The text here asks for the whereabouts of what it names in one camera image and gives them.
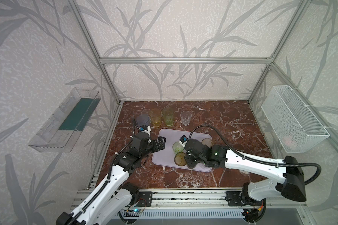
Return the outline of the small green cup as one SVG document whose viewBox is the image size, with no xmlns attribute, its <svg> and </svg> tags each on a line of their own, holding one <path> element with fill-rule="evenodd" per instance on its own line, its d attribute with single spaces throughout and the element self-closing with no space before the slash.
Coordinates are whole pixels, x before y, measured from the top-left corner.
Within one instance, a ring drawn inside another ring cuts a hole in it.
<svg viewBox="0 0 338 225">
<path fill-rule="evenodd" d="M 180 153 L 180 152 L 183 152 L 184 147 L 182 146 L 182 144 L 180 142 L 175 142 L 172 145 L 172 149 L 175 153 Z"/>
</svg>

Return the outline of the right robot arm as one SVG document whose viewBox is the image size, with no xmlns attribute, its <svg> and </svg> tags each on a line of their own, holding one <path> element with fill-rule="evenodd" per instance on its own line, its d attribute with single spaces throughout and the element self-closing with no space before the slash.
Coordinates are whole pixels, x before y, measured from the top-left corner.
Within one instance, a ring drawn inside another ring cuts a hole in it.
<svg viewBox="0 0 338 225">
<path fill-rule="evenodd" d="M 179 143 L 186 151 L 185 160 L 188 166 L 203 164 L 209 168 L 237 169 L 266 177 L 259 182 L 244 184 L 241 199 L 244 202 L 259 202 L 266 198 L 282 196 L 295 202 L 305 202 L 306 185 L 315 181 L 322 172 L 317 163 L 299 163 L 295 157 L 284 159 L 264 158 L 242 153 L 233 148 L 222 133 L 211 125 L 224 142 L 208 147 L 193 139 L 193 132 L 188 137 L 182 136 Z"/>
</svg>

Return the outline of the clear faceted cup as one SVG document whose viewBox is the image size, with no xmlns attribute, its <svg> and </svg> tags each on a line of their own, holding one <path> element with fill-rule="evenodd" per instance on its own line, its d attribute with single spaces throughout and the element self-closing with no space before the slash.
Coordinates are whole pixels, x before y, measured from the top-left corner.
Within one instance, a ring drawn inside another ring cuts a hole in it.
<svg viewBox="0 0 338 225">
<path fill-rule="evenodd" d="M 183 126 L 188 126 L 191 122 L 192 113 L 190 111 L 182 111 L 180 114 L 181 124 Z"/>
</svg>

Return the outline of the small yellow cup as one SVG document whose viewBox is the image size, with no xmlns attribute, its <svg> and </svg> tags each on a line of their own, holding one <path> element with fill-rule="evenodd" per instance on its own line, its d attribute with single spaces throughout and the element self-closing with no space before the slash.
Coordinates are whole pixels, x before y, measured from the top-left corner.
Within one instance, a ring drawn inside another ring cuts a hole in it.
<svg viewBox="0 0 338 225">
<path fill-rule="evenodd" d="M 205 138 L 201 142 L 203 145 L 206 145 L 207 147 L 211 148 L 214 144 L 213 140 L 210 138 Z"/>
</svg>

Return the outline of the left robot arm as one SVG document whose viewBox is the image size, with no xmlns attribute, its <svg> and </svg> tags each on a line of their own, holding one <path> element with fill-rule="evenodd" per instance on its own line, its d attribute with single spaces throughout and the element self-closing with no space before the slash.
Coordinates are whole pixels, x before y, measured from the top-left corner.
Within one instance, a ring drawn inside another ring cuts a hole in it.
<svg viewBox="0 0 338 225">
<path fill-rule="evenodd" d="M 140 189 L 127 180 L 143 159 L 166 147 L 165 137 L 153 139 L 150 132 L 147 125 L 134 126 L 129 143 L 115 154 L 106 178 L 71 213 L 63 212 L 56 224 L 105 225 L 124 207 L 140 202 Z"/>
</svg>

